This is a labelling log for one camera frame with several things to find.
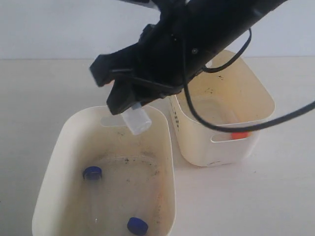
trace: orange object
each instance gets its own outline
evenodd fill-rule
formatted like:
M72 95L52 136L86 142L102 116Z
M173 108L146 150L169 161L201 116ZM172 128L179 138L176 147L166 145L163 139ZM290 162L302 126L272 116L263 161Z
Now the orange object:
M244 132L244 133L232 133L232 139L244 139L247 138L249 136L249 132Z

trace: white plastic bin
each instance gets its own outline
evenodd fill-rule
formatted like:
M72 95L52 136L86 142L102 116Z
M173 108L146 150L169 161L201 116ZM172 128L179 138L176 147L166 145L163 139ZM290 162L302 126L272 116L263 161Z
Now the white plastic bin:
M104 106L82 110L65 123L38 195L33 236L95 235L89 224L88 194L82 177L91 165L102 168L98 212L103 231L97 235L131 235L127 222L142 205L153 209L146 221L146 235L170 234L175 220L175 188L168 123L159 110L148 106L145 110L153 123L138 136L119 126L121 117L111 116ZM148 200L153 182L159 187Z
M213 67L226 63L233 53L222 51ZM197 112L205 120L221 126L241 127L266 121L275 103L242 59L227 69L201 73L189 84ZM189 111L184 91L170 97L170 111L183 157L196 166L234 163L250 155L259 132L248 137L213 131L197 122Z

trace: white table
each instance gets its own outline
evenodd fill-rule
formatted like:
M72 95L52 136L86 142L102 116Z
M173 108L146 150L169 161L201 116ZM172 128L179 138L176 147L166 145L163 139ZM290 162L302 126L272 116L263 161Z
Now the white table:
M0 235L31 236L32 214L55 141L75 112L105 104L92 60L0 60ZM275 116L315 99L315 58L248 58L277 103ZM169 118L163 100L154 106ZM239 164L198 168L173 138L173 236L315 234L315 112L262 132Z

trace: black cable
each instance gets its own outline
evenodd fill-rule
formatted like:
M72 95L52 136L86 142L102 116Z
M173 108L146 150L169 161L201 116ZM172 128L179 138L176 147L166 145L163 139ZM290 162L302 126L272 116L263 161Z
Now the black cable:
M250 32L250 35L249 35L247 41L245 42L245 44L241 47L241 49L238 51L238 53L235 54L226 64L219 66L219 67L216 67L216 68L208 68L206 66L203 66L202 70L206 73L217 73L219 71L222 71L222 70L228 68L231 64L233 64L243 54L243 52L247 49L247 47L251 43L251 40L252 40L252 29L251 28L249 28L249 32Z
M190 94L189 94L189 89L188 89L188 80L186 77L186 43L185 40L183 39L183 85L184 85L184 92L185 92L185 97L186 101L188 104L188 107L190 109L190 112L192 115L196 118L198 122L200 122L202 125L206 126L207 128L220 131L220 132L225 132L225 133L234 133L234 132L252 132L252 131L257 131L265 128L269 128L278 124L281 124L283 122L289 121L291 119L294 119L296 117L299 117L307 112L310 112L311 110L315 109L315 101L306 105L305 107L302 107L294 112L291 112L287 115L284 115L282 117L261 123L261 124L255 124L255 125L250 125L246 127L239 127L239 128L229 128L229 127L222 127L222 126L217 126L214 124L211 124L207 121L205 121L203 118L198 115L196 112L195 108L193 107Z

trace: blue bottle cap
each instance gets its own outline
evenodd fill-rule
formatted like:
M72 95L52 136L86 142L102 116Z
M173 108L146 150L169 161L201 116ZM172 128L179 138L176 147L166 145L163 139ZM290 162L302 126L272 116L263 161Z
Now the blue bottle cap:
M83 178L87 180L98 180L102 178L102 169L98 166L90 166L83 171Z
M128 221L127 228L134 235L144 236L147 233L149 226L143 220L132 217Z

